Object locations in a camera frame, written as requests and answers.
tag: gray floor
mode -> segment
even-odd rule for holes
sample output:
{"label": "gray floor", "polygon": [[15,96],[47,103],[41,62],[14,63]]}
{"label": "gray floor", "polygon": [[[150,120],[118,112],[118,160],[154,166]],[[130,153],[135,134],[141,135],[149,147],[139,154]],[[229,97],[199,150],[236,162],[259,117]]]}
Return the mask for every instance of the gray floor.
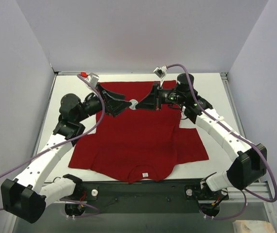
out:
{"label": "gray floor", "polygon": [[[263,203],[249,203],[238,218],[204,220],[202,214],[101,214],[73,221],[60,214],[64,204],[49,206],[34,224],[16,221],[14,233],[233,233],[237,219],[268,221]],[[219,216],[239,212],[242,203],[222,203]]]}

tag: red t-shirt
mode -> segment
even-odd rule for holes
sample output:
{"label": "red t-shirt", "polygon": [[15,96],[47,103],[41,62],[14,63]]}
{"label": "red t-shirt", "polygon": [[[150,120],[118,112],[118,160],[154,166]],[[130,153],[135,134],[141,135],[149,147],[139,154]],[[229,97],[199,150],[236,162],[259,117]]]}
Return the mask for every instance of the red t-shirt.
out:
{"label": "red t-shirt", "polygon": [[[163,88],[173,88],[166,81]],[[140,102],[153,82],[110,82],[101,85]],[[163,104],[160,111],[126,109],[117,117],[105,115],[96,129],[75,146],[69,167],[91,169],[116,180],[133,183],[141,179],[160,181],[176,164],[207,160],[196,129],[179,128],[179,110]]]}

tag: white table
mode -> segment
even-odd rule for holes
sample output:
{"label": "white table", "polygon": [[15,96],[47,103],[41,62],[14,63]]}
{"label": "white table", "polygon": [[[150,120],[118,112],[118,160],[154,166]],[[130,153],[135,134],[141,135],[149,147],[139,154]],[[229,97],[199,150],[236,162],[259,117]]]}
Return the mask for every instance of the white table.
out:
{"label": "white table", "polygon": [[[168,74],[166,80],[176,80],[178,74]],[[195,77],[194,88],[199,95],[209,101],[217,110],[219,115],[224,116],[225,121],[236,131],[236,124],[229,100],[219,73],[193,74]],[[139,81],[159,81],[155,74],[112,74],[100,75],[100,82],[139,82]],[[90,93],[87,86],[75,75],[60,75],[56,77],[52,91],[51,101],[48,107],[47,116],[44,122],[42,135],[39,142],[38,151],[42,150],[49,139],[58,122],[59,107],[61,98],[67,93],[74,93],[82,100]],[[95,124],[95,116],[82,121],[86,130]],[[224,171],[231,165],[231,160],[225,151],[201,128],[196,127],[190,120],[182,120],[181,128],[197,128],[200,138],[206,148],[209,160],[198,161],[176,165],[167,179],[189,179],[203,178],[216,172]],[[92,170],[69,168],[74,148],[69,151],[50,173],[46,182],[51,182],[55,177],[62,177],[65,174],[72,174],[81,178],[83,181],[114,181],[101,173]]]}

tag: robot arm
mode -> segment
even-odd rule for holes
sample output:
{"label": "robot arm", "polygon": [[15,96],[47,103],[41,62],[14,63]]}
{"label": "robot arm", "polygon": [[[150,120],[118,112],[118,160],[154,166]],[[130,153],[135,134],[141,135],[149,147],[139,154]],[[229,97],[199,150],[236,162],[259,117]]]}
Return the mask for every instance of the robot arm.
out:
{"label": "robot arm", "polygon": [[[158,71],[156,69],[155,73],[163,79],[165,71],[160,70],[160,73]],[[190,74],[189,76],[193,83],[194,77]],[[177,77],[177,85],[173,89],[162,89],[159,83],[154,83],[150,94],[138,103],[136,108],[157,110],[161,109],[162,104],[179,105],[184,115],[210,134],[233,162],[229,170],[214,173],[203,179],[201,182],[202,192],[215,192],[227,187],[243,190],[266,173],[262,160],[254,149],[231,134],[239,135],[224,121],[222,116],[217,114],[208,101],[199,96],[196,90],[194,90],[194,93],[201,107],[216,120],[207,116],[197,106],[191,95],[186,74],[180,74]],[[217,123],[218,121],[226,125],[231,131],[225,130]],[[266,157],[266,148],[262,144],[258,144],[257,148]]]}
{"label": "robot arm", "polygon": [[[113,117],[119,115],[131,102],[125,96],[105,90],[97,84],[97,89],[105,102],[105,113]],[[1,185],[3,208],[30,223],[36,222],[45,208],[60,198],[72,195],[79,189],[81,179],[70,174],[58,181],[42,187],[62,157],[70,151],[85,127],[80,121],[102,110],[97,96],[89,94],[81,102],[75,94],[67,94],[61,99],[58,123],[42,151],[49,149],[43,156],[36,158],[13,180],[6,179]]]}

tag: wall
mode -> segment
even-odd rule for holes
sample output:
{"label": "wall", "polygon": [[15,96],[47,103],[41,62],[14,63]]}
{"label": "wall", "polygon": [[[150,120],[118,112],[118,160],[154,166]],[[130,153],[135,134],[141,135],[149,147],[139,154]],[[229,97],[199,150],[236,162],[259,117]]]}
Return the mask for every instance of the wall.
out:
{"label": "wall", "polygon": [[31,156],[53,76],[17,3],[0,0],[0,174]]}
{"label": "wall", "polygon": [[54,70],[196,73],[230,69],[267,0],[17,2]]}
{"label": "wall", "polygon": [[267,3],[228,79],[246,136],[268,148],[277,180],[277,0]]}

